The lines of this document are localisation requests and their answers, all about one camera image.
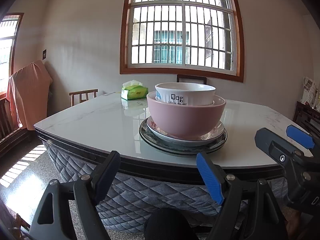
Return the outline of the white rimmed plate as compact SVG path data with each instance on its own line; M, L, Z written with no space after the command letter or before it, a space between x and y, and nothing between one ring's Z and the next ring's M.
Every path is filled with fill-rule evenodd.
M159 139L164 140L165 142L170 142L186 147L191 146L204 146L208 145L217 139L220 139L222 137L222 134L226 131L225 127L222 122L218 122L218 124L208 133L201 135L201 136L177 136L170 134L168 132L165 132L162 130L152 119L152 117L148 117L146 120L146 124L149 128L149 130Z

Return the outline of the large pink bowl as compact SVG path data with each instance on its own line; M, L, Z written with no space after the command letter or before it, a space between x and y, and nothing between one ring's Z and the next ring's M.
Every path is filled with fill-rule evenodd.
M214 96L207 106L184 106L161 102L156 93L147 96L148 108L153 121L165 132L177 136L201 136L211 131L220 121L226 100Z

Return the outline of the white bowl blue print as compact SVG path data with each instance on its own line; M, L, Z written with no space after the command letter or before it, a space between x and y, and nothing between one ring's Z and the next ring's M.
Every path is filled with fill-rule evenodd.
M158 101L184 106L206 106L214 101L216 88L187 82L167 82L155 85Z

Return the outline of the dark patterned plate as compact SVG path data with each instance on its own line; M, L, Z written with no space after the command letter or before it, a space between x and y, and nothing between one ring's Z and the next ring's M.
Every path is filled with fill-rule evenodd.
M222 122L219 122L205 135L194 140L185 140L162 131L153 122L152 117L148 117L140 124L139 135L150 146L177 155L197 155L199 152L213 153L227 141L227 131Z

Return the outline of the dark wooden side cabinet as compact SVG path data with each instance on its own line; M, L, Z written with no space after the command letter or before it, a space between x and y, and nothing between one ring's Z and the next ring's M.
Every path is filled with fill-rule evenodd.
M296 102L293 122L309 133L319 134L319 112L309 105Z

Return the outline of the newspaper stack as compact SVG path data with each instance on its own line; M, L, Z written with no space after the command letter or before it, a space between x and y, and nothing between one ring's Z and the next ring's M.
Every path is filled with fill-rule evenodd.
M303 95L300 102L319 112L319 89L315 81L306 76L303 78Z

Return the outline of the quilted blue table skirt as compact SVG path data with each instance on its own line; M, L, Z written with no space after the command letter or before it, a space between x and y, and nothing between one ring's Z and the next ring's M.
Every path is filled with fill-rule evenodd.
M48 142L43 141L43 145L63 182L76 181L84 174L91 174L96 165L106 159L102 157L101 161L91 163L70 154L74 152ZM97 205L106 229L142 232L153 211L161 208L182 210L191 226L200 227L200 232L214 224L221 206L212 200L203 181L202 185L172 183L141 178L122 170L119 169L107 196ZM286 179L272 179L268 184L280 201L280 207L283 207L283 197L287 193Z

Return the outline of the dark wooden bench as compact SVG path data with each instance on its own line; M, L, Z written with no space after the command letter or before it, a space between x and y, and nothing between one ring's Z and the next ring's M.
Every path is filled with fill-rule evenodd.
M9 102L1 99L1 144L0 154L3 157L15 146L23 141L30 140L30 133L26 128L19 128L13 125Z

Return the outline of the dark wooden ladder-back chair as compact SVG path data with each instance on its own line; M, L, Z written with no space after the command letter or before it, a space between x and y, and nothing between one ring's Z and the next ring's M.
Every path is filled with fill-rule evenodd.
M176 77L176 82L186 82L186 83L199 83L206 85L207 78L202 76L193 76L193 75L182 75L178 74Z

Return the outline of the light wooden chair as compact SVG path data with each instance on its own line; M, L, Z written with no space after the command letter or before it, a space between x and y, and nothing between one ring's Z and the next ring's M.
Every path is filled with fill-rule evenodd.
M80 90L76 92L70 92L69 96L71 97L71 106L75 105L75 97L79 97L79 103L85 102L89 100L89 94L93 94L93 98L97 97L98 89L88 89L88 90Z

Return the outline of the green tissue pack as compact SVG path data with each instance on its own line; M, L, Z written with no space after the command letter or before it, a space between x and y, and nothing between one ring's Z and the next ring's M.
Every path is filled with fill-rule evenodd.
M121 88L121 98L124 100L143 99L148 93L149 89L136 80L123 83Z

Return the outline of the wood framed barred window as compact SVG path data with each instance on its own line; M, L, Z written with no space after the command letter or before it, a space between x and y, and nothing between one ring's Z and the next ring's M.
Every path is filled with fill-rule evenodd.
M242 82L238 0L124 0L121 74L185 74Z

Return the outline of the side window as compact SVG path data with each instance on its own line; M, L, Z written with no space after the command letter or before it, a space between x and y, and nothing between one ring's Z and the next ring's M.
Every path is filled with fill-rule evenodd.
M6 97L9 77L14 73L14 56L24 13L8 13L1 20L1 99Z

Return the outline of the black wall switch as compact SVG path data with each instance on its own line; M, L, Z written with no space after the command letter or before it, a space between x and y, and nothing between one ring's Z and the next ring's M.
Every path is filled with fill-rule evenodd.
M42 52L42 60L45 60L47 58L47 50L43 50Z

